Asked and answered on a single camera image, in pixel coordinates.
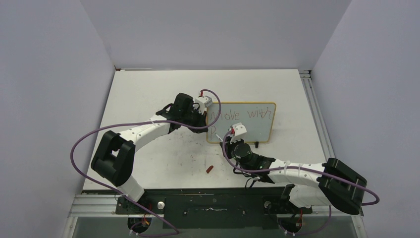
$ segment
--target whiteboard frame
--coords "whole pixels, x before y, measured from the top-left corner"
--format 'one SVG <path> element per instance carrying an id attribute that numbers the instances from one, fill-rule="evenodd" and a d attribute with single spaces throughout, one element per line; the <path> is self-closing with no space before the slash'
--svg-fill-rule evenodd
<path id="1" fill-rule="evenodd" d="M 220 102 L 221 104 L 274 104 L 274 113 L 273 113 L 273 120 L 271 120 L 271 126 L 270 126 L 270 134 L 268 135 L 268 140 L 266 141 L 258 141 L 258 143 L 268 143 L 271 138 L 271 132 L 273 130 L 273 124 L 274 124 L 274 118 L 275 118 L 275 112 L 277 110 L 277 104 L 275 102 Z M 209 124 L 209 114 L 207 114 L 206 117 L 206 125 Z M 206 141 L 209 144 L 218 144 L 219 142 L 215 141 L 209 141 L 209 133 L 206 133 Z M 245 143 L 255 143 L 257 141 L 245 141 Z"/>

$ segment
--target red marker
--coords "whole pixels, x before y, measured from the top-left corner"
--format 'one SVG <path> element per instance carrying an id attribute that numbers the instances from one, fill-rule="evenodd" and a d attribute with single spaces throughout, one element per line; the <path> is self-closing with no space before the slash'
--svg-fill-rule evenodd
<path id="1" fill-rule="evenodd" d="M 207 170 L 206 170 L 206 172 L 207 172 L 207 174 L 208 173 L 210 173 L 210 171 L 213 169 L 213 165 L 212 166 L 210 166 Z"/>

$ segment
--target glass panel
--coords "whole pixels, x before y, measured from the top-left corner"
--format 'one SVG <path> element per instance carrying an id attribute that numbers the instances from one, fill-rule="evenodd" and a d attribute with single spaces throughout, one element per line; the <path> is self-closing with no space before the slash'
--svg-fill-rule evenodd
<path id="1" fill-rule="evenodd" d="M 322 226 L 326 217 L 304 217 L 301 232 L 312 231 Z M 73 238 L 133 238 L 128 235 L 127 218 L 87 218 L 80 217 Z M 244 229 L 180 229 L 177 238 L 279 238 L 284 237 L 282 230 L 263 230 L 258 227 Z M 153 219 L 151 227 L 144 234 L 170 233 L 171 229 L 162 229 L 162 222 Z M 356 238 L 352 218 L 332 217 L 330 224 L 321 232 L 304 236 L 306 238 Z"/>

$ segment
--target screw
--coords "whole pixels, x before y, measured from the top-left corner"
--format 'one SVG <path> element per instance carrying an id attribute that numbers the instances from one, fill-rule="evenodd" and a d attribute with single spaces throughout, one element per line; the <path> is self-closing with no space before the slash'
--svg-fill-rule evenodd
<path id="1" fill-rule="evenodd" d="M 271 204 L 271 202 L 270 201 L 266 201 L 265 203 L 264 203 L 264 207 L 265 208 L 268 208 L 268 206 Z"/>

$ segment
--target white bracket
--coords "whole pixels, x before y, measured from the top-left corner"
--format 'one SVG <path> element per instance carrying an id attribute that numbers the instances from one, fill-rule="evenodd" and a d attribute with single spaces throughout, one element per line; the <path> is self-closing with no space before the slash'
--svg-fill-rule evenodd
<path id="1" fill-rule="evenodd" d="M 233 137 L 230 140 L 230 144 L 235 143 L 244 138 L 245 134 L 247 133 L 247 129 L 245 128 L 242 123 L 233 124 L 230 129 L 233 129 Z"/>

